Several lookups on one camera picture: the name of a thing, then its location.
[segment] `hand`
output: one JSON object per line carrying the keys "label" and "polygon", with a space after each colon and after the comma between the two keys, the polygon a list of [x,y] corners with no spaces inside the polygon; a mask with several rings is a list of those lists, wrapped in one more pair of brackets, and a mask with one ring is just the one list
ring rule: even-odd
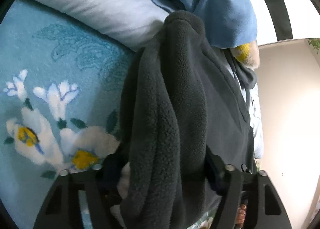
{"label": "hand", "polygon": [[245,209],[247,207],[245,205],[240,205],[240,207],[238,208],[238,215],[236,218],[236,224],[240,224],[240,228],[243,227],[243,223],[244,223],[244,219],[245,219]]}
{"label": "hand", "polygon": [[213,217],[210,217],[208,221],[204,221],[201,223],[199,229],[210,229],[213,222]]}

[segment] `black metal frame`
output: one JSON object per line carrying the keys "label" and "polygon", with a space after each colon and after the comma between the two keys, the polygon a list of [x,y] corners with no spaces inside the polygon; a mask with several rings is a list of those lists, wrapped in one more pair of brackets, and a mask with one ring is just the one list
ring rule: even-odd
{"label": "black metal frame", "polygon": [[[83,229],[78,191],[86,192],[88,209],[94,229],[119,228],[109,208],[119,204],[114,167],[121,167],[119,153],[107,157],[101,169],[69,174],[62,171],[52,185],[37,216],[34,229]],[[222,196],[211,229],[234,229],[240,203],[246,203],[244,229],[292,229],[288,215],[276,189],[264,171],[253,174],[245,165],[243,172],[233,165],[225,165],[207,147],[206,176],[212,190]]]}
{"label": "black metal frame", "polygon": [[[12,5],[14,0],[0,0],[0,23],[3,20],[5,14],[7,13],[8,9],[10,8],[10,6]],[[311,0],[313,2],[313,4],[315,5],[316,9],[318,10],[318,12],[320,13],[320,0]],[[215,157],[215,156],[211,156],[209,158],[209,160],[212,159],[219,159],[219,157]],[[278,207],[280,209],[280,213],[284,214],[284,208],[283,205],[281,203],[281,201],[279,202],[280,199],[278,199],[278,195],[275,191],[275,189],[273,188],[268,176],[259,176],[259,175],[253,175],[250,173],[244,173],[244,172],[240,172],[238,170],[234,170],[234,171],[226,171],[223,168],[222,171],[222,167],[223,165],[220,163],[219,161],[216,162],[212,162],[210,164],[210,161],[206,163],[207,166],[207,171],[208,174],[211,171],[215,171],[215,173],[211,173],[211,175],[208,175],[209,177],[211,177],[211,179],[213,179],[215,181],[214,184],[212,184],[213,189],[215,190],[220,190],[221,192],[225,193],[225,196],[223,197],[223,202],[222,205],[220,205],[219,210],[218,210],[218,215],[216,216],[214,222],[213,222],[213,228],[214,229],[226,229],[226,228],[230,228],[231,224],[234,222],[230,222],[230,220],[232,221],[232,219],[230,219],[230,212],[233,216],[236,216],[236,205],[239,205],[240,200],[241,200],[241,188],[242,189],[250,189],[250,187],[252,187],[252,185],[256,185],[258,188],[261,185],[264,185],[264,187],[266,185],[269,185],[269,189],[271,191],[271,194],[275,197],[276,199],[276,203],[278,204]],[[249,200],[251,203],[254,203],[254,199],[249,197]],[[281,216],[279,215],[278,217],[282,217],[280,218],[280,220],[278,220],[278,223],[282,224],[282,223],[287,223],[288,219],[287,219],[287,215],[285,214],[285,216]],[[259,221],[263,221],[264,223],[268,222],[273,224],[273,222],[270,220],[271,216],[269,218],[267,218],[267,215],[263,215],[261,216],[261,213],[257,213],[257,211],[254,211],[254,209],[251,209],[247,211],[247,215],[246,215],[246,221],[254,221],[254,222],[258,222],[258,219],[260,219]],[[279,228],[277,225],[271,226],[272,228]],[[308,227],[308,229],[315,229],[315,228],[319,228],[320,227],[320,214],[317,214],[316,218],[314,219],[314,221],[310,224],[310,226]],[[0,228],[5,228],[5,229],[18,229],[17,225],[13,222],[13,220],[11,219],[11,217],[9,216],[9,214],[7,213],[3,203],[0,200]]]}

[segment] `white pillow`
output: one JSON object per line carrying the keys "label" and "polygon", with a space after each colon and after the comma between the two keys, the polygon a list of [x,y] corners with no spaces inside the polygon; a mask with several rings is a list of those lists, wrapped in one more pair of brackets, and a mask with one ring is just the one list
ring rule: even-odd
{"label": "white pillow", "polygon": [[168,13],[151,0],[36,0],[136,51],[160,30]]}

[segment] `bed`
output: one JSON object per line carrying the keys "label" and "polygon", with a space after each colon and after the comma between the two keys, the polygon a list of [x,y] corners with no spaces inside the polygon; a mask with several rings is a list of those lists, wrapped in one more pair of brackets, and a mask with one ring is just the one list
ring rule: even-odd
{"label": "bed", "polygon": [[[149,14],[132,25],[130,12],[124,12],[116,19],[126,20],[117,28],[117,21],[109,24],[114,11],[92,6],[101,0],[89,0],[87,8],[81,8],[82,0],[69,8],[55,0],[39,1],[73,17],[34,0],[16,0],[0,26],[0,199],[23,229],[33,227],[59,171],[84,170],[116,150],[120,96],[134,51],[168,15],[149,0],[136,0],[138,14],[151,8]],[[99,12],[109,13],[103,24],[96,18]],[[251,95],[259,158],[263,137],[257,87]]]}

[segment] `floral fabric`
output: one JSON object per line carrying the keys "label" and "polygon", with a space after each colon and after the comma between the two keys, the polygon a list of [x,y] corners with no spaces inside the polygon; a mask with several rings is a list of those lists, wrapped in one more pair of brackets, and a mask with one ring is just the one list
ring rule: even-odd
{"label": "floral fabric", "polygon": [[33,228],[59,171],[86,170],[118,147],[132,57],[45,6],[10,8],[0,25],[0,198],[19,228]]}

